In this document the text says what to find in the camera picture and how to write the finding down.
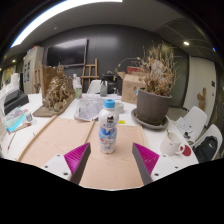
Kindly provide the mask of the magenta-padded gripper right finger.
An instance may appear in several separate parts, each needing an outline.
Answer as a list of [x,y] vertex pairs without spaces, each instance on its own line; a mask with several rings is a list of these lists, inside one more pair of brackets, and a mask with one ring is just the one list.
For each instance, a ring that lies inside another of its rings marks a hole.
[[147,185],[180,169],[167,155],[158,155],[140,144],[134,143],[132,153],[137,163],[143,184]]

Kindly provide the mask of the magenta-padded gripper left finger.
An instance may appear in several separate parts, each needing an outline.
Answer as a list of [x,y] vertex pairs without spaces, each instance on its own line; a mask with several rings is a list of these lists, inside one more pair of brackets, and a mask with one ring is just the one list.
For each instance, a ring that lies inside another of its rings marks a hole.
[[55,155],[42,169],[78,185],[90,153],[91,145],[85,143],[65,155]]

